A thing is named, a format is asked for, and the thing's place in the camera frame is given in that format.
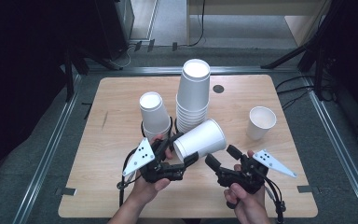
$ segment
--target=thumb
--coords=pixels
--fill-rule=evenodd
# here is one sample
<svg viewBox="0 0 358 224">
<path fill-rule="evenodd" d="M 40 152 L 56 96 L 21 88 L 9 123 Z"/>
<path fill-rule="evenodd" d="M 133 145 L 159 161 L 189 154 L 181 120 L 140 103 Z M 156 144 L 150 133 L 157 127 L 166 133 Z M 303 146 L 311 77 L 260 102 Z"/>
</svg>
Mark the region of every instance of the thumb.
<svg viewBox="0 0 358 224">
<path fill-rule="evenodd" d="M 167 188 L 167 186 L 171 183 L 171 181 L 167 178 L 164 179 L 160 179 L 158 182 L 156 182 L 155 184 L 155 190 L 156 191 L 160 191 L 162 189 Z"/>
<path fill-rule="evenodd" d="M 232 192 L 244 203 L 247 203 L 246 201 L 249 201 L 249 193 L 246 192 L 245 189 L 243 189 L 239 184 L 233 183 L 230 187 Z"/>
</svg>

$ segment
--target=wooden table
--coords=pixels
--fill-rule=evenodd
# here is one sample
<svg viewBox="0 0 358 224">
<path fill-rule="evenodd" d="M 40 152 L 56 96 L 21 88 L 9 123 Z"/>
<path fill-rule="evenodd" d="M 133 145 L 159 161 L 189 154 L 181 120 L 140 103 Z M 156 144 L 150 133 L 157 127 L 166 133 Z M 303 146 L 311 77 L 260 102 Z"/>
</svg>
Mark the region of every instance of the wooden table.
<svg viewBox="0 0 358 224">
<path fill-rule="evenodd" d="M 180 77 L 108 77 L 101 81 L 84 130 L 67 188 L 75 196 L 63 195 L 61 217 L 111 217 L 118 210 L 117 183 L 123 162 L 142 140 L 139 98 L 147 91 L 158 92 L 170 116 L 175 118 L 175 94 Z M 214 85 L 224 87 L 213 92 Z M 259 141 L 245 134 L 252 107 L 267 106 L 277 116 L 277 124 Z M 282 191 L 286 202 L 285 217 L 315 217 L 318 209 L 312 193 L 299 193 L 297 186 L 307 186 L 296 146 L 281 104 L 267 75 L 211 76 L 208 118 L 216 120 L 227 143 L 243 153 L 266 148 L 270 154 L 297 173 L 297 178 L 270 170 L 268 177 Z M 235 161 L 225 150 L 213 154 L 223 167 L 232 169 Z M 226 207 L 224 188 L 201 158 L 188 167 L 182 181 L 172 182 L 149 203 L 141 217 L 235 217 Z M 126 188 L 125 197 L 132 185 Z M 266 195 L 270 217 L 276 217 L 272 200 Z"/>
</svg>

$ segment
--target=cable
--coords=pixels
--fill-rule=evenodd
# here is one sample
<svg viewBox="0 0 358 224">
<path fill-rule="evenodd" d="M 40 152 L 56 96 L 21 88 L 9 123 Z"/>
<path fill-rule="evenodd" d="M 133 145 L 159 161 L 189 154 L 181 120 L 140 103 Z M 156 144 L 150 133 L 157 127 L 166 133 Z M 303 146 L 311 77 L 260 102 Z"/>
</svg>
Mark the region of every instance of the cable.
<svg viewBox="0 0 358 224">
<path fill-rule="evenodd" d="M 277 91 L 277 94 L 283 94 L 283 93 L 287 93 L 290 91 L 298 91 L 298 90 L 308 89 L 308 88 L 314 88 L 314 86 L 302 86 L 302 87 L 297 87 L 297 88 L 293 88 L 293 89 L 286 90 L 286 91 Z"/>
<path fill-rule="evenodd" d="M 292 106 L 296 100 L 301 99 L 303 96 L 305 96 L 307 93 L 311 92 L 312 90 L 307 90 L 306 92 L 302 93 L 300 96 L 298 96 L 297 98 L 290 100 L 289 102 L 287 102 L 286 104 L 284 104 L 282 106 L 282 110 L 285 110 L 287 108 L 289 108 L 290 106 Z"/>
<path fill-rule="evenodd" d="M 274 195 L 275 200 L 272 200 L 275 204 L 275 212 L 277 213 L 278 217 L 277 217 L 277 222 L 278 223 L 284 223 L 283 221 L 283 212 L 286 210 L 285 205 L 284 205 L 284 201 L 282 200 L 282 193 L 281 190 L 279 189 L 278 185 L 276 185 L 272 180 L 270 180 L 268 177 L 266 177 L 265 175 L 263 175 L 260 171 L 258 171 L 257 169 L 254 169 L 255 173 L 260 175 L 269 185 L 269 187 L 272 190 L 272 193 Z"/>
<path fill-rule="evenodd" d="M 292 77 L 292 78 L 289 78 L 285 81 L 282 81 L 280 84 L 278 84 L 276 87 L 275 87 L 275 90 L 277 90 L 283 83 L 286 83 L 288 81 L 292 81 L 292 80 L 295 80 L 295 79 L 298 79 L 298 78 L 302 78 L 302 77 Z"/>
<path fill-rule="evenodd" d="M 196 46 L 197 44 L 199 44 L 200 40 L 202 40 L 203 31 L 204 31 L 204 28 L 203 28 L 203 24 L 204 24 L 204 23 L 203 23 L 203 17 L 204 17 L 204 15 L 205 15 L 205 0 L 203 0 L 203 2 L 202 2 L 201 36 L 200 36 L 199 40 L 198 40 L 196 43 L 191 44 L 191 45 L 188 45 L 188 47 L 194 47 L 194 46 Z"/>
<path fill-rule="evenodd" d="M 130 157 L 135 153 L 137 148 L 133 149 L 129 155 L 127 156 L 126 160 L 124 160 L 124 165 L 123 165 L 123 172 L 124 170 L 126 169 L 127 167 L 127 163 L 129 162 L 129 159 Z M 124 203 L 124 188 L 126 188 L 128 186 L 128 184 L 125 183 L 125 177 L 124 175 L 121 176 L 121 182 L 119 182 L 117 184 L 117 187 L 120 189 L 120 193 L 118 195 L 118 205 L 121 207 L 121 205 Z"/>
<path fill-rule="evenodd" d="M 113 60 L 110 60 L 109 63 L 111 63 L 112 65 L 115 65 L 115 66 L 117 66 L 117 67 L 119 67 L 119 68 L 127 67 L 127 66 L 130 65 L 130 63 L 131 63 L 131 56 L 130 56 L 130 54 L 129 54 L 129 50 L 132 49 L 132 48 L 134 48 L 134 47 L 135 47 L 135 46 L 130 46 L 130 47 L 128 47 L 128 48 L 125 50 L 125 52 L 127 53 L 127 57 L 129 58 L 129 61 L 128 61 L 126 64 L 120 65 L 120 64 L 114 63 Z"/>
</svg>

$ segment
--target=cup rim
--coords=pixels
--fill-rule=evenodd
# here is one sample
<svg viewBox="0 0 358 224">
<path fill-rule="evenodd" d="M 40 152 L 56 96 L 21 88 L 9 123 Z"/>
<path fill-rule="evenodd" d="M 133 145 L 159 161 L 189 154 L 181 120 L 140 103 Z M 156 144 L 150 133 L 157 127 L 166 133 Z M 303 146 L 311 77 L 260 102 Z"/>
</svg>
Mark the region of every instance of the cup rim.
<svg viewBox="0 0 358 224">
<path fill-rule="evenodd" d="M 175 148 L 175 152 L 176 152 L 176 155 L 179 157 L 179 160 L 180 161 L 183 161 L 185 159 L 185 157 L 187 157 L 187 153 L 185 151 L 185 148 L 182 146 L 182 143 L 180 141 L 178 141 L 178 139 L 176 139 L 174 142 L 173 142 L 173 148 Z"/>
<path fill-rule="evenodd" d="M 201 114 L 188 114 L 188 113 L 185 113 L 179 109 L 176 109 L 176 115 L 180 115 L 180 116 L 183 116 L 185 118 L 190 118 L 190 119 L 198 119 L 201 117 L 205 117 L 207 114 L 208 114 L 208 111 L 205 111 Z"/>
<path fill-rule="evenodd" d="M 156 105 L 155 107 L 153 108 L 148 108 L 148 107 L 144 107 L 142 106 L 142 98 L 144 98 L 146 95 L 150 95 L 150 94 L 155 94 L 156 96 L 158 96 L 159 98 L 159 103 L 158 105 Z M 139 98 L 139 106 L 141 107 L 141 109 L 145 112 L 153 112 L 155 110 L 158 110 L 161 106 L 163 105 L 163 102 L 162 102 L 162 97 L 160 94 L 158 94 L 158 92 L 156 91 L 148 91 L 148 92 L 145 92 L 144 94 L 142 94 L 142 96 Z"/>
<path fill-rule="evenodd" d="M 205 120 L 200 120 L 198 122 L 194 122 L 194 123 L 187 123 L 183 120 L 177 120 L 177 123 L 179 123 L 182 127 L 185 127 L 185 128 L 191 128 L 193 126 L 199 126 L 200 124 L 202 124 Z"/>
<path fill-rule="evenodd" d="M 257 110 L 257 109 L 267 110 L 267 111 L 270 113 L 270 115 L 273 116 L 273 122 L 272 122 L 269 126 L 267 126 L 267 127 L 261 127 L 261 126 L 259 126 L 259 125 L 257 125 L 256 123 L 253 122 L 253 120 L 252 120 L 252 112 L 253 112 L 254 110 Z M 271 129 L 272 127 L 274 127 L 275 124 L 277 123 L 277 116 L 276 116 L 275 113 L 274 113 L 271 109 L 269 109 L 268 107 L 265 107 L 265 106 L 262 106 L 262 105 L 258 105 L 258 106 L 253 107 L 253 108 L 251 109 L 251 111 L 249 111 L 249 120 L 250 120 L 257 128 L 264 129 L 264 130 L 268 130 L 268 129 Z"/>
<path fill-rule="evenodd" d="M 185 122 L 185 123 L 198 123 L 200 121 L 206 120 L 206 116 L 201 117 L 199 119 L 187 119 L 186 117 L 181 117 L 181 116 L 176 116 L 176 118 L 181 120 L 181 122 Z"/>
<path fill-rule="evenodd" d="M 191 75 L 189 75 L 186 72 L 186 66 L 189 65 L 190 63 L 201 63 L 201 64 L 205 65 L 205 67 L 208 70 L 208 73 L 203 77 L 192 77 Z M 183 77 L 187 78 L 190 81 L 201 82 L 201 81 L 204 81 L 207 78 L 209 78 L 209 76 L 211 75 L 211 66 L 201 59 L 190 59 L 190 60 L 186 61 L 185 64 L 183 65 L 182 75 L 183 75 Z"/>
</svg>

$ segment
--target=hand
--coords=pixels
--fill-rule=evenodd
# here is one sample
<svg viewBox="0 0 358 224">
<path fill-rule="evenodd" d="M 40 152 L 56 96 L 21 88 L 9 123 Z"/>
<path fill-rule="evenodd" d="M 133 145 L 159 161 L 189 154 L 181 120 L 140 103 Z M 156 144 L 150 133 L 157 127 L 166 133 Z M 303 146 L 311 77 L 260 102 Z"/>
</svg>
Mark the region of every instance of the hand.
<svg viewBox="0 0 358 224">
<path fill-rule="evenodd" d="M 253 151 L 248 151 L 249 158 L 253 157 L 253 155 Z M 234 170 L 240 171 L 241 166 L 236 164 Z M 225 197 L 228 202 L 234 204 L 238 203 L 237 199 L 240 200 L 234 212 L 241 224 L 270 223 L 265 207 L 264 186 L 255 194 L 250 194 L 239 184 L 234 183 L 229 189 L 225 190 Z"/>
<path fill-rule="evenodd" d="M 152 142 L 156 141 L 156 139 L 162 139 L 162 135 L 160 134 L 154 137 Z M 165 155 L 167 159 L 172 159 L 172 153 L 168 148 L 165 150 Z M 169 179 L 164 178 L 152 184 L 146 182 L 144 178 L 140 176 L 135 181 L 132 192 L 126 202 L 121 205 L 108 223 L 135 224 L 145 205 L 150 203 L 157 196 L 158 192 L 165 189 L 170 182 Z"/>
<path fill-rule="evenodd" d="M 159 134 L 157 136 L 155 136 L 151 142 L 153 143 L 154 141 L 156 141 L 157 139 L 162 139 L 163 135 Z M 165 150 L 165 155 L 167 157 L 167 159 L 172 159 L 172 153 L 171 151 L 167 148 Z M 138 171 L 136 173 L 136 176 L 141 175 L 140 172 Z M 132 192 L 129 195 L 127 200 L 134 200 L 136 201 L 138 204 L 145 206 L 147 203 L 150 203 L 158 194 L 158 192 L 162 189 L 165 189 L 169 184 L 170 184 L 170 180 L 167 178 L 164 179 L 160 179 L 159 181 L 157 181 L 154 184 L 148 183 L 144 180 L 144 178 L 142 176 L 140 176 L 136 181 L 135 184 L 133 186 Z"/>
</svg>

